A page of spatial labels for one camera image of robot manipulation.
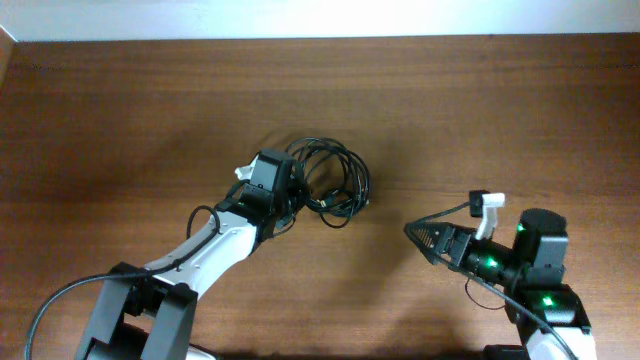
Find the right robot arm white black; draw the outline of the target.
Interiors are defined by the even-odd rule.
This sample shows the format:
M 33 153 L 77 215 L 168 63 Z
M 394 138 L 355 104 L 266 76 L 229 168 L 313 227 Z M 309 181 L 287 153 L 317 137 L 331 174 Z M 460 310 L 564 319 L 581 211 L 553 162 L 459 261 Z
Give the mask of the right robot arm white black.
M 497 211 L 473 210 L 476 228 L 438 222 L 434 215 L 404 226 L 404 233 L 433 265 L 443 264 L 504 301 L 518 345 L 487 345 L 484 359 L 597 358 L 583 303 L 563 282 L 569 245 L 566 219 L 550 210 L 522 212 L 513 245 L 493 240 Z

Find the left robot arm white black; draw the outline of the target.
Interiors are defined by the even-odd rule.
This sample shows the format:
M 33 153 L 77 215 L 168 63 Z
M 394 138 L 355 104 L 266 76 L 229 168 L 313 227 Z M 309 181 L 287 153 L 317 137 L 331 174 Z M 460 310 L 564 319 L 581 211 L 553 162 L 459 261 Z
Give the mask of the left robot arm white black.
M 235 171 L 238 197 L 210 208 L 208 222 L 164 257 L 107 274 L 76 351 L 78 359 L 210 359 L 191 343 L 206 291 L 292 221 L 309 193 L 291 155 L 264 149 Z

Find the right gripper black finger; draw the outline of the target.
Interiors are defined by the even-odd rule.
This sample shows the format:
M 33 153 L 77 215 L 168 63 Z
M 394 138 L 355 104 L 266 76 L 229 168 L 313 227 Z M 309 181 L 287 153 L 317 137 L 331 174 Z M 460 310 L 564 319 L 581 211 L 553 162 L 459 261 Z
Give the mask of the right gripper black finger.
M 438 253 L 434 247 L 425 246 L 420 248 L 420 252 L 427 259 L 427 261 L 431 265 L 439 265 L 443 264 L 445 266 L 449 265 L 449 262 Z
M 453 236 L 453 225 L 446 222 L 413 222 L 405 225 L 404 232 L 420 250 L 445 250 Z

